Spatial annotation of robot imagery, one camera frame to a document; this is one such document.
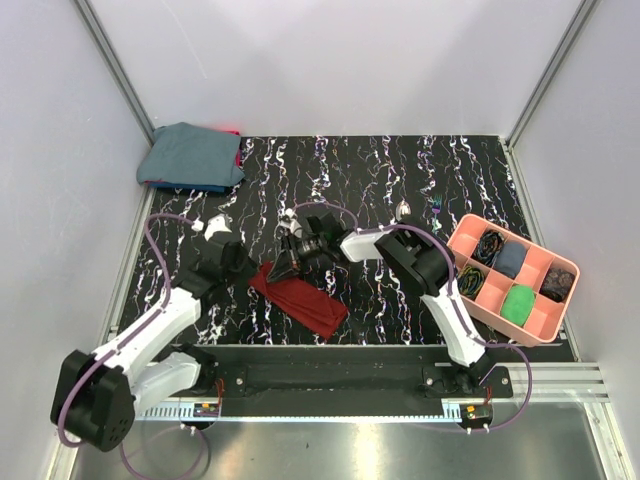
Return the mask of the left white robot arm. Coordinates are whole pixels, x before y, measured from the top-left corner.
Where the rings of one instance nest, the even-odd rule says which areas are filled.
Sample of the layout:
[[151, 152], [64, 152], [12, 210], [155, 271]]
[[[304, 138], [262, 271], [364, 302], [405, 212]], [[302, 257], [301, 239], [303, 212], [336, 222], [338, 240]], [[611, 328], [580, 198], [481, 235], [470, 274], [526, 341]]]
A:
[[214, 355], [173, 340], [226, 295], [230, 284], [253, 275], [241, 241], [217, 233], [172, 280], [169, 294], [110, 342], [62, 362], [50, 420], [100, 451], [126, 437], [135, 418], [179, 392], [203, 396], [214, 389]]

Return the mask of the dark red cloth napkin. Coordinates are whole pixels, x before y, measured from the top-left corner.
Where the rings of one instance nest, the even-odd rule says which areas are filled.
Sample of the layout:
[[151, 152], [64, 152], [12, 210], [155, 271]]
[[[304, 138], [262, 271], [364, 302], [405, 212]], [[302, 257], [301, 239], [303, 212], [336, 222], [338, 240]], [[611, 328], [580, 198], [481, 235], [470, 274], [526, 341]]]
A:
[[249, 285], [321, 338], [328, 340], [348, 315], [348, 308], [300, 278], [288, 278], [275, 283], [267, 281], [273, 264], [263, 264], [248, 281]]

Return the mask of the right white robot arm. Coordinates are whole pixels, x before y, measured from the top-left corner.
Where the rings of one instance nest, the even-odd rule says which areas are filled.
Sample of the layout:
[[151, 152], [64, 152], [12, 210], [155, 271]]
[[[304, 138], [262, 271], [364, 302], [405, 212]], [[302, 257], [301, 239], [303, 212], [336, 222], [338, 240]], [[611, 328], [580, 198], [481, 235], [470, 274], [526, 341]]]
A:
[[395, 225], [347, 228], [332, 214], [306, 218], [303, 228], [293, 211], [280, 221], [283, 234], [266, 284], [280, 285], [300, 275], [318, 257], [335, 262], [382, 260], [406, 294], [419, 297], [444, 337], [452, 372], [447, 393], [476, 396], [490, 383], [492, 364], [467, 312], [456, 281], [455, 257], [441, 240], [408, 217]]

